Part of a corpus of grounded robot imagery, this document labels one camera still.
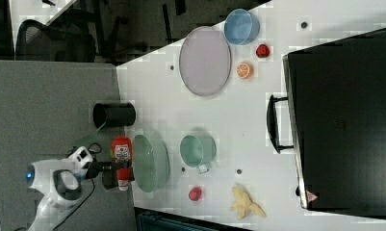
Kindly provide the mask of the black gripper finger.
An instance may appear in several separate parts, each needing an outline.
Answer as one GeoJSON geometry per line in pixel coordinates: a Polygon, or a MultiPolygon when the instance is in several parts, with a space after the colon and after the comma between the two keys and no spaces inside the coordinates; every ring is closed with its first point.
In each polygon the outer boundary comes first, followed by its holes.
{"type": "Polygon", "coordinates": [[[118,163],[100,162],[99,165],[103,170],[118,170],[118,169],[131,167],[132,163],[131,162],[118,162],[118,163]]]}

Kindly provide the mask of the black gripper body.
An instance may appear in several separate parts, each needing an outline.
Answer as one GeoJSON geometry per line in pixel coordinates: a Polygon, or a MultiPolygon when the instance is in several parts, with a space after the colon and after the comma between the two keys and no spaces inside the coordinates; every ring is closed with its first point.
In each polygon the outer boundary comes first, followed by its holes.
{"type": "Polygon", "coordinates": [[[86,179],[93,179],[98,176],[98,174],[103,170],[103,165],[99,162],[87,162],[85,164],[85,170],[87,171],[85,174],[86,179]]]}

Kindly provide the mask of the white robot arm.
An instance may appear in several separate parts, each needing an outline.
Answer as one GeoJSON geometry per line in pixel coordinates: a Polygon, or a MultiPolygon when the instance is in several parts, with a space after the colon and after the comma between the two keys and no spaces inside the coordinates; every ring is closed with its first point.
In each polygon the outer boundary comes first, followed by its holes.
{"type": "Polygon", "coordinates": [[[112,162],[44,160],[30,164],[26,173],[29,189],[42,194],[36,217],[28,231],[54,231],[85,201],[81,182],[100,172],[131,165],[112,162]]]}

